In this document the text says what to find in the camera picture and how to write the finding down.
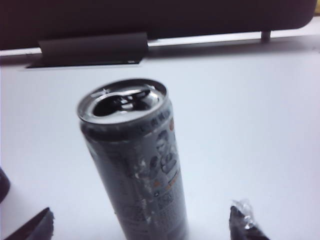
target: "white desk surface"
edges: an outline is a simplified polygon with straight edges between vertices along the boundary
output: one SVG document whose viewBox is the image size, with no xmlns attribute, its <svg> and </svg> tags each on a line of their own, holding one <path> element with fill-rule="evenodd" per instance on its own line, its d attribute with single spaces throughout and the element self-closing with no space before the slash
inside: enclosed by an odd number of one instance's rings
<svg viewBox="0 0 320 240">
<path fill-rule="evenodd" d="M 1 67 L 1 239 L 45 207 L 53 240 L 125 239 L 76 106 L 128 78 L 169 89 L 191 240 L 230 239 L 243 198 L 271 240 L 320 239 L 320 35 L 153 48 L 136 66 L 25 66 Z"/>
</svg>

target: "energy drink can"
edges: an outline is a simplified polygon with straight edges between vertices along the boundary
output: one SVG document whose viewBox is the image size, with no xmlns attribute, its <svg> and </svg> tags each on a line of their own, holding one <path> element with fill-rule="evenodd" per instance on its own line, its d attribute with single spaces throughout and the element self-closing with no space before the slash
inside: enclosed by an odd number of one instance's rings
<svg viewBox="0 0 320 240">
<path fill-rule="evenodd" d="M 128 240 L 183 240 L 184 191 L 167 89 L 129 79 L 98 88 L 77 109 L 81 131 Z"/>
</svg>

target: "black object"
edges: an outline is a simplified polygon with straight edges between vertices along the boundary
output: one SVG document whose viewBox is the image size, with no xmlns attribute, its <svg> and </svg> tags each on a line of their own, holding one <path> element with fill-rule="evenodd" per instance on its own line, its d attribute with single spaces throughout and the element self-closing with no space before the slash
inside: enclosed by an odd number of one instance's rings
<svg viewBox="0 0 320 240">
<path fill-rule="evenodd" d="M 5 172 L 0 168 L 0 203 L 5 199 L 9 192 L 10 182 Z"/>
<path fill-rule="evenodd" d="M 145 32 L 41 40 L 39 45 L 42 59 L 29 68 L 138 64 L 148 52 Z"/>
<path fill-rule="evenodd" d="M 317 0 L 3 0 L 0 49 L 38 41 L 146 32 L 148 39 L 296 29 Z"/>
<path fill-rule="evenodd" d="M 50 240 L 54 231 L 54 214 L 45 208 L 5 240 Z"/>
<path fill-rule="evenodd" d="M 257 226 L 248 225 L 245 215 L 235 206 L 230 209 L 229 228 L 231 240 L 270 240 Z"/>
</svg>

